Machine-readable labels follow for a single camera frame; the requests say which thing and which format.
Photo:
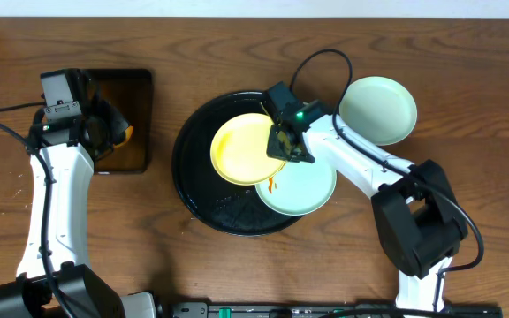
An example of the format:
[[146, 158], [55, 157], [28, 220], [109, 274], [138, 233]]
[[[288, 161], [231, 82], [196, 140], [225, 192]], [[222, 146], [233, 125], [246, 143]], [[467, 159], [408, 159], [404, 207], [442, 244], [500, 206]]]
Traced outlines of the black rectangular water tray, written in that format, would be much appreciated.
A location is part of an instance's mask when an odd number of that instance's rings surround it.
[[96, 174], [142, 173], [149, 162], [153, 75], [147, 69], [89, 69], [96, 81], [95, 97], [117, 108], [133, 127], [131, 139], [120, 148], [95, 160]]

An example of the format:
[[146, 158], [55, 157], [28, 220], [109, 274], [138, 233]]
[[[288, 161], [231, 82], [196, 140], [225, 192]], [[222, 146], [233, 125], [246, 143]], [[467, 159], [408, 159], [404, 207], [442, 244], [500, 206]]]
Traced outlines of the round black serving tray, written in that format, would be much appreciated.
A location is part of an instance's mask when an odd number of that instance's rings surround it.
[[185, 206], [210, 228], [239, 236], [281, 231], [300, 219], [269, 208], [253, 185], [234, 185], [214, 169], [209, 151], [217, 130], [246, 113], [263, 113], [261, 91], [239, 91], [206, 102], [182, 126], [175, 141], [171, 172]]

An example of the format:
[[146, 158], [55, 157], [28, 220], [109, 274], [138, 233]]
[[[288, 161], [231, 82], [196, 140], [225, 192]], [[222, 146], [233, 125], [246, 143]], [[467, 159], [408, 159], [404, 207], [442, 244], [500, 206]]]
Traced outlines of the green and yellow scrub sponge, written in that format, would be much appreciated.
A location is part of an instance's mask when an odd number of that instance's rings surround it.
[[123, 147], [131, 139], [132, 135], [133, 135], [133, 127], [131, 125], [129, 125], [114, 140], [114, 148]]

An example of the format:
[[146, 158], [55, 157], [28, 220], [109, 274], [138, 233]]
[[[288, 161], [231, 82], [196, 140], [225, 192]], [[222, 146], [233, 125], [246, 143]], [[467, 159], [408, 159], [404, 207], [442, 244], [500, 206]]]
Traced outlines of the light green plate with stain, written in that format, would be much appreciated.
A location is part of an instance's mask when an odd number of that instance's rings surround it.
[[279, 214], [304, 216], [329, 200], [336, 183], [336, 170], [324, 161], [287, 163], [255, 190], [262, 202]]

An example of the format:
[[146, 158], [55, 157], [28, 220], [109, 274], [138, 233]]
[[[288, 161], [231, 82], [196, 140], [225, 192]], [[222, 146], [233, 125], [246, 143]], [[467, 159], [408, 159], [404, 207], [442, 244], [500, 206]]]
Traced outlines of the yellow plate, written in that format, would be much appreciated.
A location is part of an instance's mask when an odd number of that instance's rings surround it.
[[267, 156], [273, 122], [267, 115], [247, 113], [233, 117], [216, 132], [210, 145], [210, 160], [226, 181], [252, 186], [276, 175], [285, 161]]

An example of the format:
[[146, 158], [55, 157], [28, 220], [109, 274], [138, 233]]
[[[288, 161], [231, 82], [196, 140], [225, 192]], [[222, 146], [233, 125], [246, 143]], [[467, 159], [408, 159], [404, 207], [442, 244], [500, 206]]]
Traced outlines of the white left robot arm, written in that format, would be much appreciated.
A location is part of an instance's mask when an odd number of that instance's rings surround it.
[[95, 161], [132, 127], [108, 102], [43, 104], [26, 137], [34, 192], [14, 281], [0, 285], [0, 317], [156, 317], [150, 291], [118, 295], [92, 269], [87, 196]]

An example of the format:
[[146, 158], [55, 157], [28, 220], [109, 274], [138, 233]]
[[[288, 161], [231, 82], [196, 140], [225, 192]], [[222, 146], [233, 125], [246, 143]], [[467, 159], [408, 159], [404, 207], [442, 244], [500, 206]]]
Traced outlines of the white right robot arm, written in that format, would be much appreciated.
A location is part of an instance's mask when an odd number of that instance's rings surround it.
[[399, 271], [397, 307], [442, 311], [444, 277], [469, 233], [443, 168], [382, 150], [319, 101], [267, 101], [262, 108], [272, 120], [270, 157], [324, 160], [369, 197], [382, 249]]

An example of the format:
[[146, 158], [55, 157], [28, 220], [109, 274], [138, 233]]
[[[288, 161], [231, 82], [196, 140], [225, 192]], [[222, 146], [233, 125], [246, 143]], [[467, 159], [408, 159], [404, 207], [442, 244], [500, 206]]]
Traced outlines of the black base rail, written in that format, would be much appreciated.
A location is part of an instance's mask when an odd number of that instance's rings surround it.
[[168, 306], [162, 317], [170, 318], [319, 318], [319, 317], [468, 317], [502, 318], [501, 307], [445, 305], [437, 314], [404, 314], [389, 303], [361, 303], [352, 306], [280, 306], [253, 304], [209, 304], [181, 302]]

